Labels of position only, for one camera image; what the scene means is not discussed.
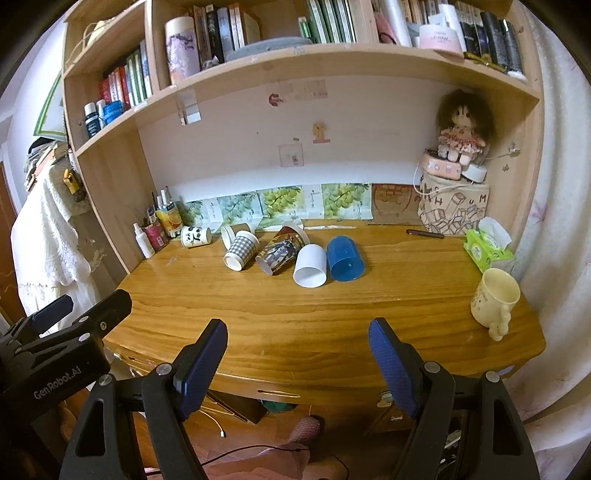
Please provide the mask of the blue plastic cup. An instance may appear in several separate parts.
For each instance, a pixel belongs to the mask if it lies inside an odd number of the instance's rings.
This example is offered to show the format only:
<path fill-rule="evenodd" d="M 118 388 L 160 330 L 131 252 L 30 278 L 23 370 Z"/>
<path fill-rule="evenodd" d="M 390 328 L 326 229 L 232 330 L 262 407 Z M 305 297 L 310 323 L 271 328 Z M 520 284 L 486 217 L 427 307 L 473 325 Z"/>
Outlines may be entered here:
<path fill-rule="evenodd" d="M 348 236 L 339 235 L 329 241 L 327 259 L 329 274 L 335 281 L 353 281 L 360 278 L 365 271 L 358 247 Z"/>

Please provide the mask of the white cup behind checkered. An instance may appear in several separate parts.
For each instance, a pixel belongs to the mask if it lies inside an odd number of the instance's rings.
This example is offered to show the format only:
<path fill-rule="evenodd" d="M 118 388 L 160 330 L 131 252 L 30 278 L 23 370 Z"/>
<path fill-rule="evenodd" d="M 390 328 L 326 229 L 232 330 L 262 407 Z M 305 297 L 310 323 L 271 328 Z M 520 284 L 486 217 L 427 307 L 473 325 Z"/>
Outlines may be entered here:
<path fill-rule="evenodd" d="M 222 244 L 224 245 L 224 248 L 226 250 L 228 250 L 233 242 L 233 240 L 235 240 L 236 234 L 238 234 L 238 232 L 240 231 L 247 231 L 249 233 L 252 233 L 252 227 L 249 226 L 249 224 L 247 223 L 240 223 L 240 224 L 235 224 L 235 225 L 228 225 L 228 224 L 224 224 L 221 225 L 221 228 L 219 229 L 219 231 L 221 232 L 221 241 Z"/>

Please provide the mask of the white plastic cup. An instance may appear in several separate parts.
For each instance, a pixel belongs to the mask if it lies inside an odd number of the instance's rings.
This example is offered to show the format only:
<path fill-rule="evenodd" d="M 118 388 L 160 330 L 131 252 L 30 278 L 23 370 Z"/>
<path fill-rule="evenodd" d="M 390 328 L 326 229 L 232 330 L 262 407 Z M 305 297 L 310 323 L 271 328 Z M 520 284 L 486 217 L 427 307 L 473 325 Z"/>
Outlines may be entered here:
<path fill-rule="evenodd" d="M 294 282 L 304 288 L 318 288 L 328 279 L 327 253 L 318 244 L 308 244 L 297 254 Z"/>

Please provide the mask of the grey checkered paper cup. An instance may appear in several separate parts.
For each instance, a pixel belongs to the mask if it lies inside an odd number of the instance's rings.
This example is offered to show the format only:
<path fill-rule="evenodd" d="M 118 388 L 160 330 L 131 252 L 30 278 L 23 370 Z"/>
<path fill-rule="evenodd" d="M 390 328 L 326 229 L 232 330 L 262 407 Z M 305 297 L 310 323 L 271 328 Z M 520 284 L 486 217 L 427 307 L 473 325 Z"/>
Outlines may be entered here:
<path fill-rule="evenodd" d="M 259 251 L 259 239 L 249 231 L 238 231 L 223 256 L 226 267 L 232 271 L 242 271 Z"/>

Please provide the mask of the cream ceramic mug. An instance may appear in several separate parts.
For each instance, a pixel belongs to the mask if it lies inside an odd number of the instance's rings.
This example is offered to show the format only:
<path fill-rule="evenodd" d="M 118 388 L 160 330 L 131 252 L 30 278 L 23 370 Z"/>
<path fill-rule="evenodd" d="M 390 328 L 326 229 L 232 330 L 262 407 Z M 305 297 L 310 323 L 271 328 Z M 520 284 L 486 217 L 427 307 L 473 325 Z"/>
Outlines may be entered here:
<path fill-rule="evenodd" d="M 471 314 L 491 339 L 501 341 L 509 332 L 512 310 L 521 298 L 518 282 L 498 268 L 486 270 L 471 301 Z"/>

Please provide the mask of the white spray bottle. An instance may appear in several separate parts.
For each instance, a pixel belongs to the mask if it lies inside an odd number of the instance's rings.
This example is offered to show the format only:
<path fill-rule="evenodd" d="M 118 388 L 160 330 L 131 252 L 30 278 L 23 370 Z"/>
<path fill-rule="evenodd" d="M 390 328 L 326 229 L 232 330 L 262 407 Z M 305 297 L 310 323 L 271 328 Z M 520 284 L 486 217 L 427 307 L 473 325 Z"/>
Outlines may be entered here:
<path fill-rule="evenodd" d="M 135 235 L 135 240 L 139 249 L 145 259 L 149 259 L 155 255 L 155 250 L 152 247 L 148 236 L 142 229 L 142 227 L 138 223 L 133 224 L 133 230 Z"/>

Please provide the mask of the red small jar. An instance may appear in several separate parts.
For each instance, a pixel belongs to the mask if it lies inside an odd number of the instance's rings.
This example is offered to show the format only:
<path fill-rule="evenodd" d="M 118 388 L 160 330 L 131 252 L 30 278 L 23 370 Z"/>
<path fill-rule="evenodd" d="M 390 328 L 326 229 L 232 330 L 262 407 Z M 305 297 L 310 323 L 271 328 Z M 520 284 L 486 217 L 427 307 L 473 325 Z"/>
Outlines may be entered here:
<path fill-rule="evenodd" d="M 147 235 L 147 238 L 152 248 L 158 252 L 168 244 L 168 237 L 164 232 L 160 222 L 155 220 L 154 222 L 145 225 L 143 231 Z"/>

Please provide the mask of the green tissue pack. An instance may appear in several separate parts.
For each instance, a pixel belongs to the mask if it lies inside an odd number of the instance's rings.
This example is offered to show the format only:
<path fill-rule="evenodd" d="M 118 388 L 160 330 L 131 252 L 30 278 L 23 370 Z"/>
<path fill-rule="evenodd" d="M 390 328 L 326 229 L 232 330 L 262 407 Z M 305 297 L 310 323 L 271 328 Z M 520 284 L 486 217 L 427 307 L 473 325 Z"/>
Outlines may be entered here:
<path fill-rule="evenodd" d="M 509 249 L 512 243 L 510 234 L 495 219 L 485 217 L 476 229 L 466 233 L 464 249 L 484 273 L 489 268 L 509 270 L 514 263 L 514 254 Z"/>

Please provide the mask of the yellow orange bottle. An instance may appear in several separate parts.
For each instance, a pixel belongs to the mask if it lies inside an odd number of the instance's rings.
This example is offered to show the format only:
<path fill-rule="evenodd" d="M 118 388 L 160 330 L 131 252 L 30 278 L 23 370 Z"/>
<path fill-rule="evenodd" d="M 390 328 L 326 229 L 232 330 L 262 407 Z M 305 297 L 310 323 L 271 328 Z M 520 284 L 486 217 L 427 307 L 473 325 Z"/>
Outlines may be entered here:
<path fill-rule="evenodd" d="M 159 195 L 156 197 L 156 201 L 156 216 L 166 235 L 171 239 L 179 237 L 183 228 L 183 221 L 176 203 L 172 200 L 168 187 L 164 187 L 160 190 Z"/>

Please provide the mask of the panda print mug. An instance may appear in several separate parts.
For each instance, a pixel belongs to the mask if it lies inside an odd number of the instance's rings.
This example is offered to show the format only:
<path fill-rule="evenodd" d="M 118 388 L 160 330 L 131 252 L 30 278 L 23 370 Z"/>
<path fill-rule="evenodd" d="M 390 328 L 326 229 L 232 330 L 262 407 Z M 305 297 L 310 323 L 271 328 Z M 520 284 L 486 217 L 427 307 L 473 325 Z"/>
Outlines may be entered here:
<path fill-rule="evenodd" d="M 211 244 L 211 229 L 183 226 L 180 232 L 180 241 L 181 245 L 187 249 Z"/>

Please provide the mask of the black pen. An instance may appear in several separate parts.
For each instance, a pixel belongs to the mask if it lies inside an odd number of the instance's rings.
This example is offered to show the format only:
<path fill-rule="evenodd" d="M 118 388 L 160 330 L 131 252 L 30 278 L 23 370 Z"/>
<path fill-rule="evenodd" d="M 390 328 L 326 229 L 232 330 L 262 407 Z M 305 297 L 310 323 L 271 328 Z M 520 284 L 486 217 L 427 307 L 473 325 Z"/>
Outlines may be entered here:
<path fill-rule="evenodd" d="M 445 235 L 436 232 L 429 232 L 425 230 L 407 229 L 406 233 L 412 236 L 419 236 L 424 238 L 444 239 Z"/>

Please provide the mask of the printed canvas bag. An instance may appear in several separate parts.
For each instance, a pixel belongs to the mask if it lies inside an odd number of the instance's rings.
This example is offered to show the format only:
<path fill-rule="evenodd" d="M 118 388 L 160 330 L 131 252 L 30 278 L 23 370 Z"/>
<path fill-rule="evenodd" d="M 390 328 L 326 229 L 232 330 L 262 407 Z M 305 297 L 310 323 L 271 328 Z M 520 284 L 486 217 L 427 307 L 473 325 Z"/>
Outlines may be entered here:
<path fill-rule="evenodd" d="M 490 186 L 424 173 L 419 196 L 418 215 L 428 231 L 462 236 L 486 216 Z"/>

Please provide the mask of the wooden bookshelf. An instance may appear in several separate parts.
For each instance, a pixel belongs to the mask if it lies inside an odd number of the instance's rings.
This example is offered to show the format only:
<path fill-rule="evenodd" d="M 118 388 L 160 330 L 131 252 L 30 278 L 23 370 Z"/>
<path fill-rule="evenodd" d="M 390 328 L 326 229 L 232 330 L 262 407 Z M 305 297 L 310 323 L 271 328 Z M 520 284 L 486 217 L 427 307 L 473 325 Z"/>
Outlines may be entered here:
<path fill-rule="evenodd" d="M 381 44 L 370 3 L 356 1 L 356 43 L 260 53 L 172 84 L 164 26 L 188 2 L 76 3 L 65 17 L 66 124 L 122 269 L 142 259 L 132 226 L 161 188 L 198 200 L 297 184 L 411 182 L 435 143 L 440 100 L 458 88 L 493 112 L 487 212 L 519 240 L 541 162 L 541 63 L 525 7 L 487 8 L 515 25 L 523 80 Z"/>

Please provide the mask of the tall floral cylinder tin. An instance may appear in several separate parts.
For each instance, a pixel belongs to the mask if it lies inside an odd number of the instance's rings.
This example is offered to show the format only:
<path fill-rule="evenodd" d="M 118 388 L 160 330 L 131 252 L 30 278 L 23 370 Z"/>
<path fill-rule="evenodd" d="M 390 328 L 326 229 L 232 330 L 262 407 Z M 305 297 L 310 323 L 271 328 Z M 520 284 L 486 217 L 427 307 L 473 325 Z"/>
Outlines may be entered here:
<path fill-rule="evenodd" d="M 169 20 L 164 31 L 170 82 L 176 85 L 200 71 L 197 34 L 190 16 Z"/>

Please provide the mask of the pink round jar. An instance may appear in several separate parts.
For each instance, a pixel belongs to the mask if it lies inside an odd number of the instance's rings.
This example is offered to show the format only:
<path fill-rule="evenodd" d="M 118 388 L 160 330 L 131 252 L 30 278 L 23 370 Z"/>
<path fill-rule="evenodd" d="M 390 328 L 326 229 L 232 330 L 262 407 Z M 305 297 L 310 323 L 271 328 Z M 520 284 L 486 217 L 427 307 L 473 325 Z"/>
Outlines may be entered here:
<path fill-rule="evenodd" d="M 421 49 L 463 57 L 463 49 L 455 30 L 437 24 L 426 24 L 420 27 Z"/>

